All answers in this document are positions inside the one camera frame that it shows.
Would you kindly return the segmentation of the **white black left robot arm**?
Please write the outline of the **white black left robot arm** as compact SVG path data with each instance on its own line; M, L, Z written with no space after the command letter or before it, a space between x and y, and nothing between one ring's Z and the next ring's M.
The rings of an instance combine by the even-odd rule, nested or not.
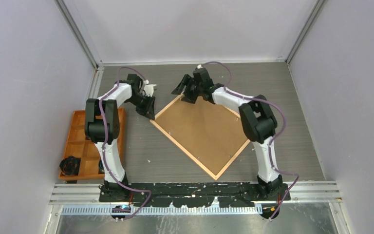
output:
M133 191L128 186L118 149L118 107L123 103L131 103L139 115L154 120L155 86L143 76L128 74L126 80L118 80L104 95L86 100L84 131L101 157L104 170L104 182L100 186L102 198L112 196L123 202Z

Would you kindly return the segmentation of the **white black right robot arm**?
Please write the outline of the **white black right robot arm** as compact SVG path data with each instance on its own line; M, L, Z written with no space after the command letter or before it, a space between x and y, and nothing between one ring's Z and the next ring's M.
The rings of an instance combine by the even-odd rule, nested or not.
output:
M255 149L258 163L257 189L261 198L285 198L287 187L277 169L274 136L278 122L272 111L273 104L263 95L246 96L214 83L206 68L197 68L192 75L185 74L172 91L183 95L182 101L195 103L198 97L212 104L222 105L240 115L244 135Z

